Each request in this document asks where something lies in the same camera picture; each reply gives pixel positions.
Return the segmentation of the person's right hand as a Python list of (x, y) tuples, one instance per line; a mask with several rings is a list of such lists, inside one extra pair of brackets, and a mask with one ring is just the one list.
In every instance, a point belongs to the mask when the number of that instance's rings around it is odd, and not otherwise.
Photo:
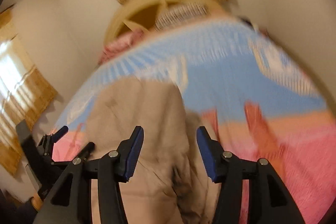
[(31, 198), (31, 204), (35, 208), (36, 211), (39, 211), (41, 209), (43, 205), (43, 201), (37, 193), (35, 193), (33, 197)]

